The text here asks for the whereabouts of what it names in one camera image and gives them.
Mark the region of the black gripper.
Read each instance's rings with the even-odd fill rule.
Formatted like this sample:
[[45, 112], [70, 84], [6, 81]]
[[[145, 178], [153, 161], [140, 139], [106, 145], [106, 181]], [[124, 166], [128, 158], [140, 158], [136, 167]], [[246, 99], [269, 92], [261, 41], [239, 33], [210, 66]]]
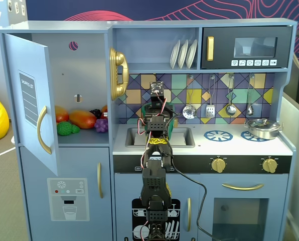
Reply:
[[164, 117], [169, 117], [168, 122], [166, 123], [166, 129], [169, 127], [170, 123], [177, 116], [177, 113], [174, 111], [174, 106], [167, 102], [163, 108], [165, 98], [163, 94], [151, 95], [150, 101], [144, 105], [144, 117], [152, 117], [153, 115], [163, 115]]

